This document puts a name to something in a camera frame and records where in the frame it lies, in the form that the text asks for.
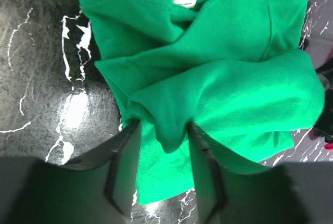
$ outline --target stitching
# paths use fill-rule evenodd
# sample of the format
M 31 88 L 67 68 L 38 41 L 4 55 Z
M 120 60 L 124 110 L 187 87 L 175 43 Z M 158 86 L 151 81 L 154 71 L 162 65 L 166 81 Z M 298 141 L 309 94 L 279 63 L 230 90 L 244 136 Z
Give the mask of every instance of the stitching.
M 179 14 L 172 14 L 172 17 L 173 18 L 176 18 L 176 19 L 188 19 L 188 15 L 179 15 Z
M 274 23 L 272 21 L 272 13 L 271 13 L 271 10 L 270 10 L 270 6 L 269 6 L 268 0 L 261 0 L 260 2 L 263 3 L 263 4 L 266 4 L 265 7 L 266 7 L 266 10 L 267 10 L 268 18 L 270 20 L 270 37 L 268 38 L 267 46 L 266 46 L 266 48 L 265 48 L 262 56 L 259 59 L 259 61 L 263 61 L 263 59 L 265 57 L 267 57 L 268 50 L 269 50 L 269 48 L 272 45 L 272 40 L 273 40 L 273 34 L 272 34 L 272 32 L 273 32 Z
M 110 0 L 102 0 L 98 3 L 94 3 L 94 4 L 90 4 L 90 5 L 83 5 L 84 8 L 93 8 L 93 7 L 96 7 L 100 4 L 103 4 L 107 1 L 110 1 Z M 156 7 L 156 8 L 160 8 L 160 9 L 164 9 L 164 10 L 171 10 L 170 7 L 166 7 L 166 6 L 161 6 L 159 4 L 156 4 L 156 3 L 150 3 L 150 2 L 147 2 L 147 1 L 144 1 L 144 0 L 136 0 L 136 1 L 139 1 L 147 6 L 150 6 L 150 7 Z

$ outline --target green fabric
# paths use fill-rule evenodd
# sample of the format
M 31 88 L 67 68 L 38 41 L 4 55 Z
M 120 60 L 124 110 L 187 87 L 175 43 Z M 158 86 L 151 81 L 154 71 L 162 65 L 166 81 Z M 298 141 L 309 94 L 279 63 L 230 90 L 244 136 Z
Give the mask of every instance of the green fabric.
M 297 49 L 307 1 L 80 0 L 124 125 L 143 122 L 140 204 L 194 187 L 189 121 L 252 161 L 316 122 L 324 90 Z

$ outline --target red object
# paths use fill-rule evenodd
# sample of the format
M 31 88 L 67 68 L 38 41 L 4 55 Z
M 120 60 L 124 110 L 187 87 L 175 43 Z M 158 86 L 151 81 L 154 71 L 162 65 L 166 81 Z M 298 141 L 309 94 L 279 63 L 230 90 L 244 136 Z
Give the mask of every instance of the red object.
M 324 146 L 324 148 L 325 148 L 327 151 L 333 151 L 333 143 L 326 144 L 326 145 Z

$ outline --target white veins in marble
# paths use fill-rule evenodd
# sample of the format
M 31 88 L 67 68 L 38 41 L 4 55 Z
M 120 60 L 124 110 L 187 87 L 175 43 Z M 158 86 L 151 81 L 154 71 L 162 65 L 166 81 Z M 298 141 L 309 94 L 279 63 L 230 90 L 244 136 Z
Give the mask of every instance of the white veins in marble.
M 80 72 L 81 72 L 81 78 L 78 78 L 77 80 L 80 80 L 83 82 L 85 80 L 84 66 L 92 59 L 91 51 L 89 49 L 90 40 L 92 38 L 92 28 L 91 28 L 90 21 L 88 22 L 87 27 L 78 26 L 78 25 L 76 25 L 76 26 L 83 32 L 80 42 L 76 45 L 76 47 L 79 49 L 78 56 L 79 56 L 79 60 L 80 60 Z M 82 48 L 85 49 L 85 51 L 87 51 L 87 53 L 88 53 L 88 60 L 85 62 L 82 62 L 82 57 L 81 57 Z
M 68 60 L 67 60 L 67 56 L 65 53 L 65 38 L 69 39 L 68 33 L 69 33 L 69 28 L 67 27 L 67 19 L 68 20 L 78 20 L 79 17 L 81 16 L 82 11 L 79 11 L 79 14 L 76 15 L 75 17 L 68 17 L 68 16 L 63 16 L 62 17 L 62 34 L 61 34 L 61 50 L 62 50 L 62 57 L 63 57 L 63 62 L 65 63 L 65 76 L 67 78 L 68 81 L 71 82 L 72 77 L 69 76 L 69 72 L 70 72 L 70 67 L 68 64 Z
M 326 25 L 324 26 L 324 28 L 320 32 L 320 35 L 323 34 L 325 30 L 328 30 L 328 28 L 327 28 L 328 24 L 329 24 L 329 21 L 326 23 Z
M 14 133 L 14 132 L 17 132 L 17 131 L 20 131 L 20 130 L 23 130 L 25 129 L 27 126 L 29 126 L 31 123 L 33 123 L 34 121 L 36 121 L 37 117 L 35 117 L 35 119 L 31 120 L 31 121 L 28 121 L 26 124 L 24 124 L 21 128 L 18 128 L 18 129 L 12 129 L 12 130 L 0 130 L 0 133 Z
M 284 157 L 286 151 L 284 151 L 282 154 L 278 155 L 275 161 L 273 162 L 273 167 Z
M 317 6 L 317 3 L 315 3 L 315 6 L 317 7 L 316 11 L 317 12 L 324 4 L 327 3 L 328 0 L 324 0 L 322 3 L 319 4 L 319 6 Z
M 320 155 L 321 155 L 322 152 L 323 152 L 323 149 L 324 149 L 324 147 L 322 147 L 322 149 L 319 151 L 319 153 L 318 153 L 318 155 L 316 156 L 316 158 L 314 158 L 314 161 L 317 161 L 317 160 L 318 160 L 318 158 L 320 157 Z
M 135 190 L 135 193 L 133 194 L 133 202 L 132 202 L 132 206 L 134 206 L 137 202 L 137 190 Z
M 178 223 L 177 224 L 181 224 L 184 220 L 186 220 L 188 217 L 191 216 L 192 214 L 192 211 L 197 207 L 197 205 L 195 205 L 189 212 L 188 214 L 185 216 L 185 217 L 182 217 L 183 213 L 185 212 L 184 211 L 184 207 L 185 206 L 188 206 L 188 204 L 190 204 L 190 202 L 192 202 L 195 198 L 194 197 L 191 197 L 191 195 L 189 195 L 190 192 L 194 192 L 195 194 L 195 189 L 190 189 L 188 191 L 186 191 L 185 193 L 185 196 L 184 198 L 182 198 L 180 200 L 180 203 L 181 203 L 181 213 L 180 213 L 180 217 L 178 219 Z
M 297 148 L 299 147 L 299 145 L 301 145 L 301 143 L 303 142 L 304 138 L 310 133 L 311 130 L 312 130 L 312 128 L 310 128 L 310 129 L 307 130 L 307 132 L 303 135 L 303 137 L 300 139 L 300 141 L 298 142 L 298 144 L 293 149 L 293 153 L 291 155 L 287 156 L 287 159 L 290 158 L 291 156 L 293 156 L 296 153 Z
M 118 126 L 118 130 L 119 130 L 119 132 L 121 132 L 123 130 L 123 122 L 122 122 L 121 118 L 119 119 L 119 121 L 120 121 L 120 124 Z
M 148 212 L 148 214 L 146 215 L 146 217 L 145 217 L 145 221 L 148 223 L 148 221 L 147 221 L 147 218 L 148 218 L 148 216 L 149 216 L 149 219 L 151 218 L 151 217 L 155 217 L 156 219 L 158 219 L 158 224 L 160 224 L 160 222 L 161 222 L 161 217 L 158 217 L 156 214 L 154 214 L 155 213 L 155 210 L 158 208 L 158 206 L 159 206 L 159 202 L 153 202 L 153 203 L 150 203 L 150 204 L 148 204 L 147 206 L 146 206 L 146 211 Z
M 30 19 L 30 14 L 31 14 L 31 12 L 33 11 L 33 2 L 34 2 L 34 1 L 35 1 L 35 0 L 32 0 L 32 4 L 31 4 L 31 6 L 30 6 L 30 9 L 29 9 L 28 12 L 27 12 L 27 16 L 25 17 L 25 20 L 24 20 L 22 23 L 18 24 L 17 27 L 16 27 L 16 29 L 13 29 L 13 31 L 12 31 L 10 37 L 9 37 L 8 48 L 7 48 L 7 60 L 8 60 L 8 65 L 9 65 L 9 67 L 10 67 L 11 70 L 12 70 L 12 67 L 11 67 L 11 60 L 10 60 L 10 59 L 11 59 L 11 56 L 10 56 L 11 43 L 12 43 L 12 40 L 13 40 L 13 38 L 14 38 L 15 33 L 18 32 L 18 31 L 20 30 L 20 28 L 21 28 L 22 25 L 28 23 L 28 21 L 29 21 L 29 19 Z
M 20 107 L 20 113 L 21 113 L 23 116 L 24 116 L 24 113 L 23 113 L 23 111 L 22 111 L 22 102 L 23 102 L 24 98 L 25 98 L 25 95 L 20 99 L 20 105 L 19 105 L 19 107 Z
M 65 101 L 65 104 L 64 104 L 64 107 L 63 107 L 63 112 L 60 116 L 60 120 L 59 120 L 59 123 L 56 127 L 56 132 L 59 134 L 59 137 L 58 139 L 56 140 L 55 144 L 50 148 L 50 150 L 48 151 L 48 154 L 47 156 L 45 157 L 45 162 L 48 161 L 49 157 L 50 157 L 50 154 L 51 152 L 53 151 L 53 149 L 57 146 L 60 145 L 60 142 L 63 143 L 63 147 L 62 147 L 62 152 L 63 152 L 63 158 L 61 160 L 61 164 L 65 164 L 71 157 L 71 155 L 73 154 L 74 152 L 74 146 L 70 143 L 70 142 L 65 142 L 63 140 L 63 136 L 62 136 L 62 133 L 61 133 L 61 126 L 63 125 L 63 122 L 64 122 L 64 119 L 66 118 L 66 115 L 67 115 L 67 112 L 68 112 L 68 109 L 70 108 L 70 104 L 71 104 L 71 100 L 72 100 L 72 97 L 73 95 L 69 95 L 67 98 L 66 98 L 66 101 Z
M 134 217 L 133 217 L 133 214 L 136 214 L 137 212 L 132 212 L 131 213 L 131 223 L 133 222 L 133 220 L 134 220 Z
M 318 149 L 320 143 L 321 143 L 321 141 L 318 140 L 317 143 L 316 143 L 316 146 L 315 146 L 314 148 L 313 148 L 313 144 L 310 145 L 310 147 L 309 147 L 309 148 L 303 153 L 303 155 L 302 155 L 300 161 L 304 161 L 304 160 L 305 160 L 304 155 L 306 155 L 307 152 L 308 152 L 309 150 L 311 150 L 311 152 L 307 154 L 307 158 L 306 158 L 306 160 L 308 160 L 308 157 L 311 156 L 311 155 L 312 155 L 312 154 Z

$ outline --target black marble surface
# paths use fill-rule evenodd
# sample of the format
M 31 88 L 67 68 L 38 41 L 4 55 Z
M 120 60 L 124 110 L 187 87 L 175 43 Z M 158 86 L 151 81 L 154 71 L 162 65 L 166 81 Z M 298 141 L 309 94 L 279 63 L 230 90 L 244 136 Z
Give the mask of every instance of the black marble surface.
M 332 12 L 333 0 L 309 2 L 303 36 L 314 67 L 332 50 Z M 117 134 L 120 115 L 94 67 L 99 58 L 78 0 L 0 0 L 0 155 L 64 164 Z M 295 131 L 295 147 L 263 163 L 333 160 L 308 132 Z M 134 195 L 132 223 L 196 222 L 195 190 L 148 206 Z

